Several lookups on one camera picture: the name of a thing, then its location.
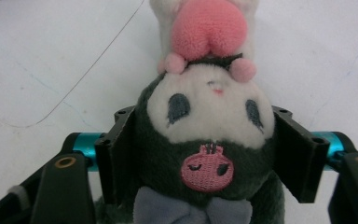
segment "pink pom-pom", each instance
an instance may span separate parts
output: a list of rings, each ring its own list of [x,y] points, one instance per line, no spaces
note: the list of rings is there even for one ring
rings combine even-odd
[[[186,66],[187,61],[177,53],[170,53],[165,59],[165,70],[168,73],[182,74]]]
[[[236,59],[232,62],[229,72],[232,78],[238,82],[247,82],[255,76],[255,64],[248,59]]]

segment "plush face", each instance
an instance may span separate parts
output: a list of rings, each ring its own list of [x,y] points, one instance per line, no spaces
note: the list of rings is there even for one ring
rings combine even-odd
[[[144,184],[204,206],[250,199],[271,172],[274,117],[263,92],[213,65],[166,74],[135,108],[134,154]]]

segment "blue embroidered eye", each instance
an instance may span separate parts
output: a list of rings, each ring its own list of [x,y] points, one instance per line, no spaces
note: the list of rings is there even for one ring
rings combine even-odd
[[[255,101],[246,101],[246,113],[248,119],[263,133],[263,124],[260,121],[260,113],[258,112],[257,103]]]
[[[168,102],[168,120],[170,124],[174,124],[181,118],[186,117],[190,113],[190,103],[182,93],[176,93]]]

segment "plush toy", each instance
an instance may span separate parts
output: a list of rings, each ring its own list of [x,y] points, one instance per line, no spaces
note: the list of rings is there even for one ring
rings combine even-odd
[[[162,27],[172,27],[186,6],[194,7],[188,4],[196,1],[230,4],[234,11],[240,7],[233,3],[241,2],[151,2],[154,9],[161,7],[160,15],[170,18],[159,18],[167,22]],[[164,11],[167,7],[172,7],[169,13]],[[144,89],[132,112],[131,150],[123,158],[131,165],[129,184],[118,190],[125,200],[120,207],[100,203],[101,222],[283,223],[282,183],[272,170],[276,141],[272,106],[253,76],[233,76],[230,68],[242,59],[241,53],[246,55],[246,50],[235,48],[228,54],[213,52],[211,57],[209,51],[198,52],[197,57],[183,60],[186,69],[163,72]],[[173,52],[181,56],[190,51]]]

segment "pink skull emblem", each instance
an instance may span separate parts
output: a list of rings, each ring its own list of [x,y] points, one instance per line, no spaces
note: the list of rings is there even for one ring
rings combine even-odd
[[[200,146],[200,152],[187,157],[181,168],[183,182],[200,192],[215,192],[227,187],[234,175],[234,165],[215,144]]]

